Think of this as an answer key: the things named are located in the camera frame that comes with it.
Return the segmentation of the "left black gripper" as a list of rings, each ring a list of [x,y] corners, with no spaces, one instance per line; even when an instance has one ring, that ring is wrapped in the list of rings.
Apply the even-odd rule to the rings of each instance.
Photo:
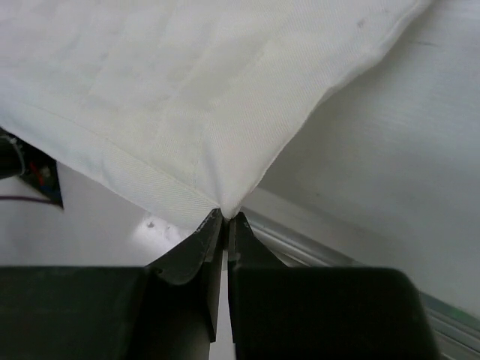
[[[2,128],[1,180],[13,177],[37,191],[42,198],[2,194],[1,201],[43,203],[64,208],[57,161]]]

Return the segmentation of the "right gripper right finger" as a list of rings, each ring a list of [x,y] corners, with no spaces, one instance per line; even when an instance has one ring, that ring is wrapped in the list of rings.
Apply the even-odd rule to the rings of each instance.
[[[244,213],[229,222],[229,314],[236,344],[289,341],[287,267],[254,235]]]

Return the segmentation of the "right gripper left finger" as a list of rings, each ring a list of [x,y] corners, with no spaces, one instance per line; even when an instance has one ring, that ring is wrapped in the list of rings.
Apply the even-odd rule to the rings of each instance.
[[[223,215],[214,209],[181,243],[146,266],[150,274],[198,308],[208,338],[216,341],[223,257]]]

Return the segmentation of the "white pleated skirt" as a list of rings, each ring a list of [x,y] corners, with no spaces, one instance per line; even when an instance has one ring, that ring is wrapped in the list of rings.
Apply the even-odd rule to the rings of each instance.
[[[3,1],[1,126],[185,229],[235,215],[427,1]]]

